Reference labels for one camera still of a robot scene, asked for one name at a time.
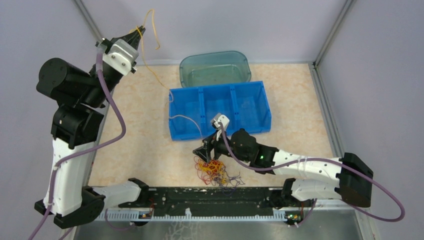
metal frame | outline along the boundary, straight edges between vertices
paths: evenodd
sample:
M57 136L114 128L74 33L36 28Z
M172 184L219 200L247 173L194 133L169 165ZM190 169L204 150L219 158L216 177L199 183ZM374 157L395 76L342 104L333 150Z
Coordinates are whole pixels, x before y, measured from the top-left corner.
M97 40L102 39L102 34L96 25L95 21L91 17L89 11L85 7L82 0L72 0L75 5L77 6L78 10L81 12L82 17L84 18L88 28L90 29L91 33ZM325 89L325 80L321 77L320 74L320 64L322 63L323 58L325 57L327 51L331 47L337 33L339 32L344 20L346 19L347 14L350 12L352 7L354 6L356 0L346 0L346 2L343 5L343 8L341 9L337 20L335 21L334 25L331 28L330 33L327 36L327 39L325 40L318 56L316 57L316 60L314 62L309 62L309 70L312 77L312 82L314 84L316 96L318 98L319 106L322 112L322 117L324 119L325 128L327 130L327 135L329 138L331 150L334 156L342 157L344 154L344 147L343 143L338 131L338 127L334 118L334 114L331 109L330 101L328 99L328 95ZM100 126L100 132L99 132L99 138L100 134L103 131L104 123ZM344 203L340 204L340 201L334 201L334 200L324 200L318 202L317 210L329 210L329 209L340 209L345 210L347 205ZM374 219L356 212L356 219L362 234L363 239L374 239L379 240L380 234L378 232L378 229L375 225ZM76 232L76 228L69 234L69 236L66 239L74 239L74 235Z

beige tabletop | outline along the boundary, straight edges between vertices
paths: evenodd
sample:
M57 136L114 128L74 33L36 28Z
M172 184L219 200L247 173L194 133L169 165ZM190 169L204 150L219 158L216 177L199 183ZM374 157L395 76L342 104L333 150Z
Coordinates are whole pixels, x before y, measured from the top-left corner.
M179 66L151 67L169 88L180 88ZM251 64L252 81L263 81L272 114L271 131L253 134L257 142L305 156L333 157L307 64ZM120 184L138 178L151 187L203 187L193 161L201 140L172 141L168 127L168 90L145 67L124 77L114 100L126 123L120 141L100 149L91 186ZM107 114L100 142L119 135L113 110ZM221 156L230 175L240 173L245 187L282 186L289 176L258 174Z

blue tray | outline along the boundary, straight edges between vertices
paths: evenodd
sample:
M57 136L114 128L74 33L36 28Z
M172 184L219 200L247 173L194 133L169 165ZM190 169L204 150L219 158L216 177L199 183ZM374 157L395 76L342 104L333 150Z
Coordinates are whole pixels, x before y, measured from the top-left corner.
M271 110L262 81L185 87L170 91L174 100L169 104L169 116L184 115L193 119L204 138L215 132L211 120L217 113L229 118L229 135L240 128L250 134L271 130ZM183 117L169 119L169 131L174 141L201 137L196 125Z

white wall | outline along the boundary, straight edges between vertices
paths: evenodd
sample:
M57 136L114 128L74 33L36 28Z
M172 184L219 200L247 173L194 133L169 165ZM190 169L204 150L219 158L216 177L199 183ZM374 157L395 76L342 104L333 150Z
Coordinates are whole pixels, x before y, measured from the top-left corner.
M346 152L405 205L399 223L378 227L383 240L424 235L424 1L357 1L319 70ZM373 189L371 210L398 207Z
M161 48L150 19L146 59L179 64L187 56L237 50L251 63L314 61L346 0L84 0L105 36L142 25L155 9Z
M70 0L2 0L0 43L0 239L27 239L42 218L34 203L49 183L57 109L36 91L40 67L59 57L88 71L96 41ZM58 236L49 217L36 239Z

